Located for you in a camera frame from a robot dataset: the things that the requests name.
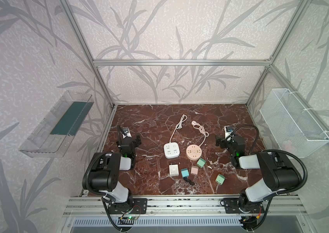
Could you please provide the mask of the green plug adapter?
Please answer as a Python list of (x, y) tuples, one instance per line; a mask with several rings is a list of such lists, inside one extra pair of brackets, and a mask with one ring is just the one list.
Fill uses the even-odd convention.
[(199, 158), (199, 160), (197, 161), (197, 166), (199, 168), (203, 168), (205, 166), (205, 164), (206, 164), (206, 161), (202, 158)]
[(219, 184), (219, 185), (223, 185), (224, 181), (225, 181), (225, 177), (221, 174), (218, 174), (217, 177), (216, 177), (216, 182)]

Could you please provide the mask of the pink plug adapter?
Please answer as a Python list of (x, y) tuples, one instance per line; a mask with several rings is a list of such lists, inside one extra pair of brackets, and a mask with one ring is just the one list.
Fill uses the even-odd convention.
[(190, 173), (192, 175), (197, 175), (198, 174), (198, 167), (197, 166), (192, 166), (190, 169)]

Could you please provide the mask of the pink round power strip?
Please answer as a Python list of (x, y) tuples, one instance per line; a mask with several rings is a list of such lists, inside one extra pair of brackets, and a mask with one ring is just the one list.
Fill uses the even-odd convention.
[(200, 146), (192, 144), (186, 149), (186, 156), (189, 160), (197, 161), (201, 158), (202, 150)]

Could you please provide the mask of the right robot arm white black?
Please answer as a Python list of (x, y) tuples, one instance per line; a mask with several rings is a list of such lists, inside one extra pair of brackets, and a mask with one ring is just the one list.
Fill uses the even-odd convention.
[(261, 171), (262, 178), (243, 189), (237, 199), (224, 199), (227, 213), (251, 213), (264, 210), (262, 203), (275, 196), (301, 189), (308, 180), (308, 170), (295, 155), (284, 150), (264, 150), (245, 154), (245, 140), (240, 136), (216, 136), (216, 146), (227, 149), (236, 169)]

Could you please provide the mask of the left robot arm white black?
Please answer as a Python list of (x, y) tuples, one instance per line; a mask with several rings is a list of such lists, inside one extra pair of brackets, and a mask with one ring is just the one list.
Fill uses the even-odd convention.
[(125, 136), (118, 141), (119, 152), (97, 152), (93, 155), (84, 174), (82, 186), (105, 204), (133, 205), (131, 191), (119, 182), (119, 172), (133, 170), (136, 148), (141, 145), (140, 136)]

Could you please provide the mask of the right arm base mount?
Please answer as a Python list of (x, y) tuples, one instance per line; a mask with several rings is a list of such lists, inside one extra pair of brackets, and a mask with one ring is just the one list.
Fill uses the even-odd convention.
[(253, 203), (244, 198), (223, 198), (219, 204), (224, 207), (226, 214), (252, 214), (265, 213), (262, 202)]

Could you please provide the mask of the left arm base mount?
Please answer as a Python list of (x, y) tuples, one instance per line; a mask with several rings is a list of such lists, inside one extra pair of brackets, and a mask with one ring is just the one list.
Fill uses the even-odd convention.
[(148, 199), (133, 198), (128, 199), (125, 203), (115, 203), (108, 205), (108, 212), (110, 214), (145, 214), (147, 211)]

